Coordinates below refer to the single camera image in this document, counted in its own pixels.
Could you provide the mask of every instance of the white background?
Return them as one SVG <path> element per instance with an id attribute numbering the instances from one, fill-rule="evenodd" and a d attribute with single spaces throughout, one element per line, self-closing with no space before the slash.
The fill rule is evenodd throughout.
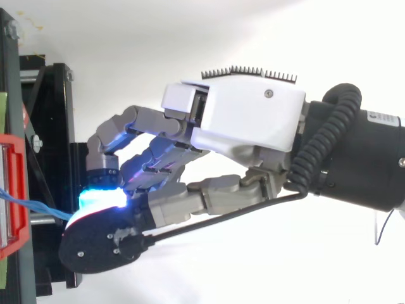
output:
<path id="1" fill-rule="evenodd" d="M 352 82 L 363 92 L 364 109 L 405 116 L 401 0 L 0 0 L 0 6 L 22 25 L 22 54 L 46 54 L 48 64 L 64 62 L 75 71 L 77 141 L 129 105 L 158 109 L 167 83 L 234 64 L 294 72 L 308 101 Z M 190 165 L 184 181 L 230 172 L 244 169 L 212 153 Z M 310 197 L 162 242 L 132 265 L 86 276 L 78 289 L 55 284 L 54 295 L 38 303 L 398 304 L 405 302 L 404 237 L 405 221 L 395 213 L 376 247 L 373 211 Z"/>

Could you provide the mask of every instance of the red clip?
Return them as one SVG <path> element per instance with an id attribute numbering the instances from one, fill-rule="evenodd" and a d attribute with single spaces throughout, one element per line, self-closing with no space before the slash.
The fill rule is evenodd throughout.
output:
<path id="1" fill-rule="evenodd" d="M 25 140 L 1 134 L 0 145 L 6 146 L 7 172 L 4 177 L 8 177 L 8 192 L 15 198 L 26 200 Z M 11 221 L 9 227 L 12 238 L 6 247 L 0 249 L 0 260 L 19 250 L 28 241 L 30 237 L 28 213 L 27 208 L 13 202 L 9 203 L 9 220 Z"/>

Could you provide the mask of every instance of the black metal frame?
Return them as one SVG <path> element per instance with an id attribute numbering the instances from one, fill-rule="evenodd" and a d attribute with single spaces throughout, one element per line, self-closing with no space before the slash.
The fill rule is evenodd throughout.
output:
<path id="1" fill-rule="evenodd" d="M 10 20 L 0 9 L 0 92 L 8 93 L 6 132 L 26 138 L 29 197 L 73 213 L 87 183 L 87 146 L 74 142 L 70 69 L 63 63 L 45 66 L 37 55 L 19 57 L 17 40 L 4 31 Z M 21 83 L 20 70 L 38 70 L 36 81 Z M 29 116 L 25 125 L 23 105 Z M 32 146 L 34 135 L 44 143 L 38 153 Z M 52 282 L 66 281 L 67 288 L 81 283 L 82 276 L 65 269 L 59 260 L 63 230 L 64 223 L 57 219 L 55 224 L 32 226 L 32 239 L 8 257 L 7 287 L 0 290 L 0 303 L 33 304 L 35 296 L 52 294 Z"/>
<path id="2" fill-rule="evenodd" d="M 38 66 L 33 66 L 34 57 L 20 57 L 21 70 L 39 71 L 34 83 L 22 84 L 23 101 L 30 117 L 25 128 L 30 197 L 73 213 L 78 209 L 78 196 L 86 183 L 83 161 L 87 147 L 74 143 L 70 69 L 62 63 L 45 66 L 44 60 L 37 60 Z M 34 135 L 44 143 L 38 153 L 32 147 Z M 82 281 L 80 274 L 66 270 L 59 260 L 63 230 L 58 219 L 56 225 L 32 227 L 37 296 L 51 295 L 52 282 L 65 281 L 67 288 L 76 288 Z"/>

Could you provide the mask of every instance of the screw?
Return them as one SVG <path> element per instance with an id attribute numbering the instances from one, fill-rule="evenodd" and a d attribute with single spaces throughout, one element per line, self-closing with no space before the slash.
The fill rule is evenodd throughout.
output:
<path id="1" fill-rule="evenodd" d="M 72 70 L 69 70 L 69 71 L 66 72 L 66 79 L 69 82 L 72 82 L 72 81 L 75 80 L 75 74 L 73 74 Z"/>
<path id="2" fill-rule="evenodd" d="M 39 139 L 39 136 L 37 134 L 32 136 L 31 144 L 32 149 L 34 149 L 35 153 L 38 153 L 41 150 L 41 147 L 44 145 L 44 143 Z"/>
<path id="3" fill-rule="evenodd" d="M 21 38 L 21 27 L 16 20 L 10 20 L 9 22 L 7 22 L 4 31 L 6 35 L 13 40 Z"/>
<path id="4" fill-rule="evenodd" d="M 266 90 L 265 91 L 265 97 L 266 98 L 272 98 L 273 97 L 273 91 L 272 90 Z"/>

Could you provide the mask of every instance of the robotic hand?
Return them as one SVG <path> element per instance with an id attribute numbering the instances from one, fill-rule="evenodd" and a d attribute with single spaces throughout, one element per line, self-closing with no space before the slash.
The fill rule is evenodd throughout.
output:
<path id="1" fill-rule="evenodd" d="M 378 210 L 401 208 L 401 119 L 360 110 L 361 93 L 351 84 L 307 103 L 295 81 L 256 68 L 206 72 L 202 80 L 168 85 L 164 112 L 131 106 L 102 123 L 87 143 L 87 175 L 89 189 L 105 191 L 109 204 L 96 198 L 73 216 L 61 261 L 84 274 L 117 268 L 156 241 L 309 192 Z M 142 133 L 156 137 L 119 168 L 114 152 Z M 178 182 L 185 165 L 209 151 L 245 166 L 246 176 Z M 296 194 L 278 198 L 282 187 Z M 117 188 L 125 195 L 110 198 L 108 190 Z M 202 213 L 220 216 L 155 236 L 142 233 Z"/>

